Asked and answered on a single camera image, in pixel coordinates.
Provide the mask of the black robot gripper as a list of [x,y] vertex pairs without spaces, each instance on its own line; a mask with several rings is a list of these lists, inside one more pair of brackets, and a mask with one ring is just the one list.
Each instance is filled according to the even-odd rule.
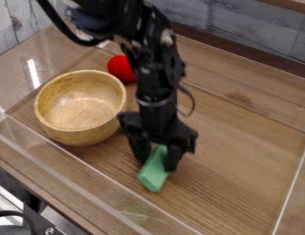
[[145,164],[152,142],[166,145],[165,170],[173,172],[185,152],[196,153],[198,133],[178,118],[177,101],[140,102],[140,111],[118,114],[121,129],[128,135],[137,161]]

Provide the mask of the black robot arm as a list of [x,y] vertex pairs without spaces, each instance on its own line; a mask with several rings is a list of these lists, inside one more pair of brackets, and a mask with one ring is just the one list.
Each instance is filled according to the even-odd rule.
[[140,110],[118,114],[133,154],[145,162],[154,143],[166,146],[164,167],[177,169],[184,155],[196,152],[198,132],[180,119],[178,94],[186,63],[181,59],[169,17],[146,0],[63,0],[71,23],[92,39],[71,31],[49,0],[37,0],[65,36],[82,46],[105,40],[120,44],[136,74]]

